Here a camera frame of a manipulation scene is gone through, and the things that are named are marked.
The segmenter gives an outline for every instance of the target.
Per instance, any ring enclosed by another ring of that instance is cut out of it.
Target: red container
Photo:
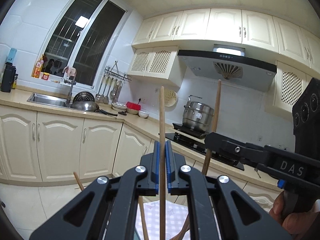
[[[141,106],[138,105],[138,104],[135,104],[135,103],[132,103],[132,102],[127,102],[127,107],[130,108],[130,109],[134,109],[134,110],[140,110],[141,109]]]

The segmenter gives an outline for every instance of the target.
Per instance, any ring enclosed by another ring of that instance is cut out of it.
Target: checkered tablecloth
[[[143,204],[150,240],[159,240],[159,207],[160,201],[148,202]],[[188,215],[188,208],[166,200],[165,203],[165,239],[169,240],[178,234]],[[136,229],[141,240],[143,238],[140,208],[137,209]],[[190,231],[188,231],[183,240],[190,240]]]

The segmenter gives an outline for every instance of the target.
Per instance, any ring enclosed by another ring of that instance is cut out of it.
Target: wooden stick
[[[217,89],[217,96],[216,96],[216,103],[214,106],[214,116],[212,121],[212,132],[217,131],[217,125],[218,125],[218,117],[219,117],[219,110],[220,110],[220,97],[221,97],[221,80],[218,80],[218,89]],[[207,152],[205,154],[204,163],[202,166],[201,173],[203,175],[207,175],[210,159],[211,159],[212,151],[210,149],[207,149]],[[181,231],[174,237],[172,237],[170,240],[182,240],[185,233],[190,229],[190,220],[189,220],[189,214],[186,217],[186,220],[182,226]]]
[[[82,183],[81,183],[81,181],[80,181],[80,178],[79,178],[78,174],[74,171],[74,172],[73,172],[73,175],[75,176],[76,181],[77,181],[77,183],[78,183],[81,191],[83,191],[83,190],[84,190],[84,187],[83,187],[83,185],[82,185]]]
[[[164,87],[160,88],[160,161],[159,161],[159,197],[160,197],[160,240],[165,240],[165,126],[164,126]]]
[[[141,213],[141,223],[142,223],[142,231],[143,231],[143,238],[144,240],[149,240],[147,224],[146,224],[146,217],[144,215],[144,208],[143,208],[143,198],[140,196],[138,199],[140,213]]]

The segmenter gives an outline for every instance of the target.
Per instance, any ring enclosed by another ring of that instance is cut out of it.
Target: utensil rack
[[[117,66],[118,61],[115,61],[115,64],[113,67],[111,66],[106,66],[104,69],[104,74],[109,75],[110,77],[114,77],[118,81],[123,81],[124,83],[126,82],[131,82],[131,77],[128,76],[126,73],[119,71],[118,66]]]

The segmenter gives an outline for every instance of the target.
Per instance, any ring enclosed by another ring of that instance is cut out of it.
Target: human hand
[[[319,212],[291,213],[283,220],[281,218],[281,212],[284,207],[283,194],[284,192],[281,192],[276,198],[269,215],[273,217],[273,219],[275,219],[280,225],[282,225],[282,227],[287,230],[289,234],[297,235],[295,240],[299,240],[309,230]]]

